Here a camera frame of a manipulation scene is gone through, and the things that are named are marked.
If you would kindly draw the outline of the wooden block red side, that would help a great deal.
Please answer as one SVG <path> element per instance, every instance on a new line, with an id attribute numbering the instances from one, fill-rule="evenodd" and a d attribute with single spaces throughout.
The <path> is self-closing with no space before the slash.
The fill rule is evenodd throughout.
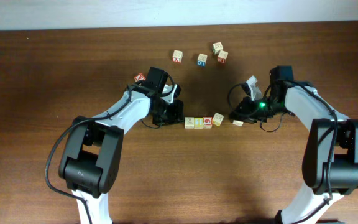
<path id="1" fill-rule="evenodd" d="M 194 128 L 195 128 L 195 118 L 185 117 L 185 129 L 194 129 Z"/>

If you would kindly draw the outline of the red I wooden block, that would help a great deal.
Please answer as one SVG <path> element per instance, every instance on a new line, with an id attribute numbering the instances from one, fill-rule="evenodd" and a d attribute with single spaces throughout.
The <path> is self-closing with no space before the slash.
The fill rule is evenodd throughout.
<path id="1" fill-rule="evenodd" d="M 233 125 L 236 125 L 236 126 L 242 126 L 244 124 L 243 121 L 238 121 L 238 120 L 233 120 L 232 123 L 233 123 Z"/>

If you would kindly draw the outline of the plain wooden block yellow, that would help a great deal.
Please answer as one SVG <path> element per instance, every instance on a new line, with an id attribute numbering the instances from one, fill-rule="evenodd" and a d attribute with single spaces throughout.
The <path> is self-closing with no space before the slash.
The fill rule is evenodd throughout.
<path id="1" fill-rule="evenodd" d="M 203 129 L 204 119 L 203 118 L 194 118 L 194 129 Z"/>

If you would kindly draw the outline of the yellow sided wooden block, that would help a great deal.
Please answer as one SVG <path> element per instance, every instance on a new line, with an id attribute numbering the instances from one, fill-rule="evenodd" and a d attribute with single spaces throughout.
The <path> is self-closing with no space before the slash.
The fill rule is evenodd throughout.
<path id="1" fill-rule="evenodd" d="M 212 123 L 215 126 L 220 126 L 222 121 L 223 121 L 223 119 L 224 119 L 224 116 L 222 114 L 215 113 L 213 118 L 212 118 Z"/>

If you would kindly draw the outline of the red 9 wooden block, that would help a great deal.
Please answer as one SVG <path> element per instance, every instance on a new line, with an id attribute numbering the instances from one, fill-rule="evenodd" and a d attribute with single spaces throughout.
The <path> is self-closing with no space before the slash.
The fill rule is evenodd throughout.
<path id="1" fill-rule="evenodd" d="M 213 126 L 213 118 L 210 116 L 205 116 L 203 118 L 203 128 L 204 129 L 211 129 Z"/>

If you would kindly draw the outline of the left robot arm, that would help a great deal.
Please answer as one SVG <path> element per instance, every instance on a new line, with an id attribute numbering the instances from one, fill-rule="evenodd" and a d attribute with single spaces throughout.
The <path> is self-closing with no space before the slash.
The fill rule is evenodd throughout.
<path id="1" fill-rule="evenodd" d="M 81 223 L 112 223 L 108 193 L 121 160 L 124 135 L 152 117 L 152 128 L 182 123 L 181 88 L 164 70 L 150 67 L 145 79 L 128 85 L 122 98 L 92 118 L 78 116 L 61 135 L 66 138 L 58 174 L 78 204 Z"/>

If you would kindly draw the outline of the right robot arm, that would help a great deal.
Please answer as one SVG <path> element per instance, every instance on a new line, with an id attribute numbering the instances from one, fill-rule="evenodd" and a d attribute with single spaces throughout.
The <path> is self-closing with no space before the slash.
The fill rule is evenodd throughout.
<path id="1" fill-rule="evenodd" d="M 265 92 L 256 77 L 240 83 L 246 97 L 229 119 L 264 124 L 275 115 L 296 116 L 309 131 L 302 162 L 303 184 L 274 223 L 318 223 L 335 202 L 358 189 L 358 119 L 336 111 L 309 81 L 295 80 L 291 66 L 269 72 Z"/>

